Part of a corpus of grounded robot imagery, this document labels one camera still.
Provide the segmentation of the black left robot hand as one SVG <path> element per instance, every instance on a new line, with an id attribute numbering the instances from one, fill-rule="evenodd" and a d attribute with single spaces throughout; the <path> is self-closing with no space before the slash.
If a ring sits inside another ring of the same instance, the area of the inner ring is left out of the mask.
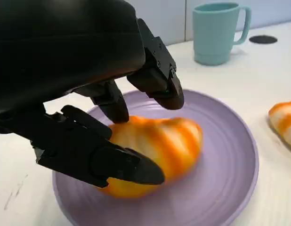
<path id="1" fill-rule="evenodd" d="M 126 77 L 177 110 L 184 94 L 176 69 L 161 38 L 124 0 L 0 0 L 0 134 L 28 139 L 43 167 L 100 188 L 108 178 L 162 184 L 162 169 L 111 143 L 108 126 L 71 105 L 48 114 L 44 103 L 75 92 L 112 122 L 127 122 L 115 83 Z"/>

